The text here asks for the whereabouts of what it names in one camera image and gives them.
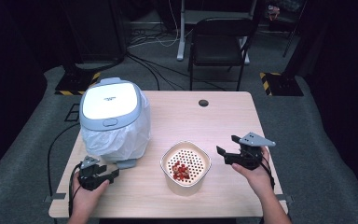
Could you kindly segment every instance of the colander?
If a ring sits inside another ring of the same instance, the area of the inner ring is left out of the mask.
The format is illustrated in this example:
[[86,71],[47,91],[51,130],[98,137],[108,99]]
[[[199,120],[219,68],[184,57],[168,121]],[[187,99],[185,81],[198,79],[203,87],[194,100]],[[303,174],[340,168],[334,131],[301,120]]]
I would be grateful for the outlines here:
[[[211,168],[211,158],[201,148],[189,141],[176,143],[168,150],[160,161],[168,188],[180,196],[195,194],[202,185],[203,178]],[[186,177],[175,175],[173,167],[187,169]]]

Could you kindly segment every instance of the gray carpet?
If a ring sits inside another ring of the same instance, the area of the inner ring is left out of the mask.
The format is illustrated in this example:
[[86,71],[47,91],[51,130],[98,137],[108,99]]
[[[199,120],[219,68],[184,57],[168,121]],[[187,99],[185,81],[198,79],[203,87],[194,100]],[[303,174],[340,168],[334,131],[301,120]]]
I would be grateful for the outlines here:
[[[257,33],[249,51],[251,63],[245,67],[241,91],[253,95],[265,136],[277,143],[271,149],[271,156],[283,192],[294,200],[289,205],[293,222],[358,223],[356,177],[326,136],[307,83],[302,77],[296,78],[304,92],[303,97],[267,96],[264,92],[259,73],[282,72],[296,41],[283,58],[287,43],[285,35]],[[187,74],[188,45],[182,62],[175,60],[177,46],[177,42],[170,47],[160,43],[144,44],[129,48],[129,51]],[[90,63],[83,66],[101,65]],[[188,90],[188,77],[161,67],[157,69],[169,81]],[[237,72],[237,69],[231,71],[234,74]],[[0,161],[0,223],[53,223],[48,215],[49,203],[43,202],[48,195],[48,148],[57,134],[74,124],[64,120],[71,106],[79,103],[81,98],[54,94],[62,75],[61,67],[46,72],[48,89],[44,99]],[[101,78],[104,77],[121,77],[145,91],[158,89],[153,75],[129,58],[116,67],[102,71]],[[174,91],[161,77],[158,80],[161,90]],[[61,180],[78,132],[79,127],[75,126],[54,144],[50,157],[53,190]],[[238,223],[257,221],[258,218],[238,219]],[[59,219],[58,222],[65,223],[66,220]],[[98,220],[92,219],[90,223],[98,223]]]

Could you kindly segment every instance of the robotic hand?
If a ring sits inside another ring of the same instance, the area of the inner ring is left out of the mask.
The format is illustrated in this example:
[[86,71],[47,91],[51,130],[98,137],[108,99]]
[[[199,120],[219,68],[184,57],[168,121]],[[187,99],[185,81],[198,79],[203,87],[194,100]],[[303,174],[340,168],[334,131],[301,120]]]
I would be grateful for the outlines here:
[[255,133],[248,133],[243,138],[231,135],[231,140],[240,144],[240,154],[226,153],[224,149],[216,146],[217,153],[224,157],[225,164],[237,163],[249,170],[257,168],[263,160],[260,147],[276,146],[275,142],[269,141],[268,139]]
[[109,183],[112,184],[114,178],[118,177],[118,169],[109,175],[99,176],[99,174],[106,171],[106,165],[99,166],[97,164],[98,162],[99,160],[86,156],[81,163],[78,180],[83,189],[94,190],[98,188],[106,179],[108,179]]

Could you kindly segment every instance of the yellow and black tape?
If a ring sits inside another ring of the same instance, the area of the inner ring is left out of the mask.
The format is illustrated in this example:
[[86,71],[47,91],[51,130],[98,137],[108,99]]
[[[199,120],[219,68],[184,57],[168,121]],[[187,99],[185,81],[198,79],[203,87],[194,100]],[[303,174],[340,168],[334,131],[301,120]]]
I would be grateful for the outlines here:
[[84,87],[79,88],[80,90],[56,90],[55,94],[57,95],[83,95],[86,90],[95,85],[98,81],[98,78],[100,77],[101,73],[94,74],[89,80],[89,83],[86,83]]
[[260,73],[261,81],[263,82],[263,88],[266,92],[266,95],[272,95],[271,87],[267,81],[267,74],[274,75],[274,76],[280,76],[280,73]]

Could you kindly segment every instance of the human arm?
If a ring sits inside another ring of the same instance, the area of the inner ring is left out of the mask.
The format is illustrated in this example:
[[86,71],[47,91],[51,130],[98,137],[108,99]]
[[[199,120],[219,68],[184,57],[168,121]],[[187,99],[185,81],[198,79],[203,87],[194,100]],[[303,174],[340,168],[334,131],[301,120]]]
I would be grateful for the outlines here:
[[78,181],[79,173],[75,173],[73,179],[73,193],[74,197],[73,212],[68,220],[68,224],[83,224],[87,223],[91,213],[98,204],[101,195],[109,186],[109,180],[105,180],[97,189],[91,191],[80,187]]
[[[261,147],[263,157],[265,158],[262,162],[268,166],[269,152],[265,147]],[[262,166],[257,167],[253,171],[248,170],[236,163],[232,164],[232,168],[245,176],[261,202],[263,209],[263,216],[265,224],[287,224],[292,223],[289,217],[284,212],[281,204],[275,196],[274,190],[271,187],[269,174]]]

